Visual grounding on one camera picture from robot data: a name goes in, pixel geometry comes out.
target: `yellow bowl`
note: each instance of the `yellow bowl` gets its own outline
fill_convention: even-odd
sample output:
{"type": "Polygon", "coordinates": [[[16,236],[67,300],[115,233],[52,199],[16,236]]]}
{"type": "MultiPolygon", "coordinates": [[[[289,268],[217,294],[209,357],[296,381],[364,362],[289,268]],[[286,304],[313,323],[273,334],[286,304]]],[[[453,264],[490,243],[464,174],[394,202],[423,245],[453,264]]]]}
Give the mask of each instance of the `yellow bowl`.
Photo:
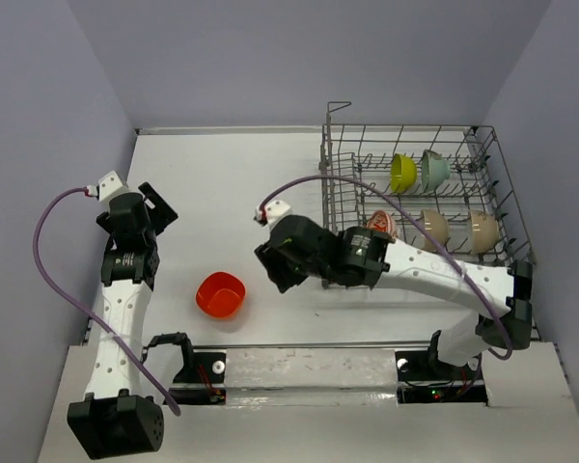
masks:
{"type": "Polygon", "coordinates": [[[418,169],[411,157],[395,154],[390,168],[390,187],[393,194],[404,193],[416,182],[418,169]]]}

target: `lavender wall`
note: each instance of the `lavender wall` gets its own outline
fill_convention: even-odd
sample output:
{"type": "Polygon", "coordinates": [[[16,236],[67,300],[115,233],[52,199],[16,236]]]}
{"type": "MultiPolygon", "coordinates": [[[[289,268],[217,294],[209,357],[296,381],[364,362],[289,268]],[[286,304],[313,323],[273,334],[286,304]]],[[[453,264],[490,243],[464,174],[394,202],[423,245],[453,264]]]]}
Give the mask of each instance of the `lavender wall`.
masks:
{"type": "Polygon", "coordinates": [[[69,0],[136,126],[479,123],[549,0],[69,0]]]}
{"type": "Polygon", "coordinates": [[[579,410],[579,0],[554,0],[495,99],[493,124],[538,258],[534,301],[579,410]]]}
{"type": "MultiPolygon", "coordinates": [[[[37,274],[32,233],[58,193],[123,172],[134,137],[64,0],[0,0],[0,462],[37,461],[67,346],[84,320],[37,274]]],[[[49,271],[90,303],[101,233],[71,199],[41,243],[49,271]]]]}

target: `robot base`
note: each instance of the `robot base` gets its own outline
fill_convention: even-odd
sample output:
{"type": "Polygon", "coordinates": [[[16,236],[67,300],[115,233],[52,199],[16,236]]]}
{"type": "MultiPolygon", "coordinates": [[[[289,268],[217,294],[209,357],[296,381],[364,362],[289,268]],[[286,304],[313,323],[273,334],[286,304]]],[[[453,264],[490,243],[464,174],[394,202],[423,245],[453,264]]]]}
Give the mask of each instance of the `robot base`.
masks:
{"type": "Polygon", "coordinates": [[[91,460],[157,451],[163,443],[161,407],[138,395],[71,403],[67,423],[91,460]]]}

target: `cable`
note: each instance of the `cable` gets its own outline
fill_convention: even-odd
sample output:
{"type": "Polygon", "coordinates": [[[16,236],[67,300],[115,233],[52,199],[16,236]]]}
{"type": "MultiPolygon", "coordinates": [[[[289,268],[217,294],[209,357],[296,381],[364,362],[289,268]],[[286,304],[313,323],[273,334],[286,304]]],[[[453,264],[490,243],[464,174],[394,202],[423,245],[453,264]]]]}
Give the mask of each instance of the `cable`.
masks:
{"type": "Polygon", "coordinates": [[[453,384],[454,379],[451,379],[450,381],[447,381],[445,383],[433,383],[433,384],[414,384],[414,383],[410,383],[409,381],[401,381],[401,383],[406,384],[407,386],[409,386],[410,388],[413,389],[433,389],[433,388],[443,388],[444,386],[448,386],[450,384],[453,384]]]}
{"type": "Polygon", "coordinates": [[[152,373],[150,373],[148,369],[142,365],[142,363],[139,361],[139,358],[133,353],[133,351],[128,347],[128,345],[126,345],[124,340],[120,336],[118,336],[118,334],[112,329],[112,327],[109,326],[107,323],[105,323],[105,321],[100,316],[98,316],[92,309],[86,307],[84,304],[82,304],[77,299],[66,293],[63,289],[61,289],[56,284],[56,282],[54,282],[52,278],[49,276],[49,274],[47,273],[45,267],[41,262],[41,255],[39,254],[39,238],[41,236],[42,226],[45,223],[45,220],[47,220],[49,212],[51,212],[51,210],[56,206],[57,203],[59,203],[67,196],[73,195],[75,193],[87,194],[87,192],[88,190],[86,188],[72,188],[58,195],[56,199],[54,199],[51,203],[49,203],[45,211],[42,213],[39,222],[37,223],[37,227],[35,228],[35,234],[32,239],[32,253],[35,258],[35,264],[37,265],[37,268],[39,269],[39,273],[41,273],[42,278],[54,291],[56,291],[60,296],[62,296],[62,298],[65,299],[67,302],[72,304],[76,309],[83,312],[85,315],[87,315],[96,323],[98,323],[106,333],[108,333],[109,335],[113,335],[114,341],[124,351],[126,357],[128,357],[128,360],[130,360],[133,363],[133,365],[135,365],[137,369],[139,369],[142,372],[142,374],[152,383],[152,385],[155,386],[158,389],[158,391],[163,394],[167,404],[169,405],[174,415],[179,417],[181,413],[180,407],[178,406],[174,398],[170,395],[169,391],[166,390],[163,387],[163,385],[156,380],[154,376],[152,376],[152,373]]]}
{"type": "Polygon", "coordinates": [[[293,180],[289,183],[286,183],[283,186],[280,186],[279,188],[274,190],[272,193],[270,193],[260,204],[260,211],[262,213],[262,216],[265,217],[265,206],[268,203],[270,203],[275,197],[277,197],[278,195],[280,195],[284,191],[292,188],[293,186],[299,185],[300,183],[305,183],[307,181],[329,180],[329,179],[330,180],[345,181],[347,183],[353,183],[355,185],[358,185],[358,186],[365,188],[368,191],[371,191],[372,193],[377,195],[379,198],[384,200],[390,207],[395,209],[403,218],[405,218],[407,221],[409,221],[416,229],[418,229],[418,231],[420,233],[422,233],[425,236],[426,239],[428,239],[431,242],[431,244],[433,244],[433,246],[435,246],[435,249],[437,249],[437,252],[440,254],[440,256],[448,262],[448,264],[456,271],[456,273],[458,273],[461,276],[461,278],[463,278],[465,283],[467,283],[467,285],[472,288],[474,293],[481,300],[482,304],[484,305],[486,310],[489,312],[489,315],[491,316],[493,323],[495,324],[496,328],[498,329],[500,336],[502,336],[502,339],[504,340],[504,344],[506,345],[506,353],[504,355],[502,355],[493,349],[489,349],[489,352],[491,352],[491,354],[493,354],[496,358],[498,358],[500,360],[508,360],[510,358],[510,356],[512,355],[512,341],[510,340],[509,333],[506,331],[506,328],[502,324],[502,321],[500,320],[500,317],[498,316],[498,314],[495,312],[495,309],[493,308],[493,305],[491,304],[491,302],[489,302],[489,300],[484,296],[483,292],[478,287],[478,285],[474,282],[474,280],[472,280],[472,278],[467,273],[465,273],[463,271],[463,268],[456,262],[455,258],[453,258],[453,256],[450,255],[450,253],[446,250],[446,248],[444,248],[444,246],[442,246],[440,243],[438,243],[437,240],[433,236],[431,236],[416,219],[412,218],[407,212],[405,212],[405,210],[403,210],[400,205],[395,204],[388,196],[386,196],[384,193],[382,193],[378,189],[372,187],[371,185],[365,183],[364,181],[356,180],[355,178],[340,177],[340,176],[323,176],[323,175],[301,177],[301,178],[297,178],[296,180],[293,180]]]}
{"type": "Polygon", "coordinates": [[[464,390],[462,390],[455,397],[453,397],[451,402],[454,402],[455,400],[459,400],[464,395],[466,395],[470,391],[470,389],[472,389],[472,387],[474,386],[474,383],[476,383],[478,381],[479,376],[481,376],[481,370],[483,368],[483,355],[479,354],[479,356],[477,358],[479,359],[479,363],[476,366],[476,372],[474,373],[474,376],[472,377],[472,381],[470,381],[470,383],[467,386],[465,386],[464,390]]]}

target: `dish rack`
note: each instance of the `dish rack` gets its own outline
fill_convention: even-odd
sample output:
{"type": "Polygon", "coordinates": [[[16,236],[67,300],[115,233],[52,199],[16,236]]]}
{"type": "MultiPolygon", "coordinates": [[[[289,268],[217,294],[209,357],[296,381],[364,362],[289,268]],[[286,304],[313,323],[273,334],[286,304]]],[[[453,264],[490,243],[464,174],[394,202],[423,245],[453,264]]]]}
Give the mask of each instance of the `dish rack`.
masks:
{"type": "MultiPolygon", "coordinates": [[[[319,169],[366,182],[391,197],[413,218],[421,210],[442,214],[449,223],[446,249],[455,259],[484,265],[509,265],[513,260],[536,264],[532,244],[515,194],[506,160],[495,129],[485,125],[409,125],[383,123],[333,123],[333,114],[351,105],[328,103],[322,126],[319,169]],[[451,176],[434,191],[420,184],[424,150],[442,154],[451,176]],[[416,183],[402,194],[391,191],[390,170],[395,153],[411,157],[418,168],[416,183]],[[469,211],[492,215],[498,221],[500,239],[488,252],[472,255],[468,239],[469,211]]],[[[364,187],[334,179],[321,184],[323,225],[331,232],[365,226],[378,209],[391,213],[399,237],[421,247],[422,234],[364,187]]]]}

